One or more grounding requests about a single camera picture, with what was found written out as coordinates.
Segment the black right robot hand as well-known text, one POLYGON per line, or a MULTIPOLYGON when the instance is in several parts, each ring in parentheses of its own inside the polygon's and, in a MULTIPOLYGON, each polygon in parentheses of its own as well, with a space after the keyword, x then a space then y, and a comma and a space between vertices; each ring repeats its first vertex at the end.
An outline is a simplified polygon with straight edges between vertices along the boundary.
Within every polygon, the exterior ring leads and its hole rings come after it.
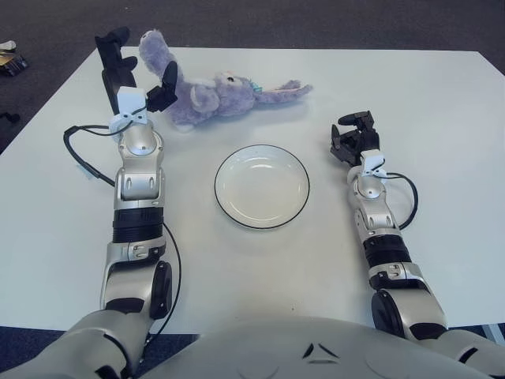
POLYGON ((351 167, 361 165, 361 153, 380 148, 380 136, 373 127, 370 111, 342 116, 331 126, 331 153, 351 167))

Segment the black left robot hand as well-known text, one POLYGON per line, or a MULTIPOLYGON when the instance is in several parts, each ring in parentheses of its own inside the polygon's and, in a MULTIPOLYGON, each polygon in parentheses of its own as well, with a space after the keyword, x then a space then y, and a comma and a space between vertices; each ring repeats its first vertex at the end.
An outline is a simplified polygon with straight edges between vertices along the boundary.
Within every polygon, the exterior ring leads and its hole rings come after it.
MULTIPOLYGON (((137 86, 133 70, 137 58, 123 58, 121 48, 129 40, 130 30, 126 26, 116 28, 104 37, 95 37, 95 45, 102 60, 102 79, 114 115, 119 114, 118 91, 121 86, 137 86)), ((178 64, 169 59, 162 65, 161 86, 154 87, 147 93, 147 111, 164 111, 177 101, 175 94, 178 81, 178 64)))

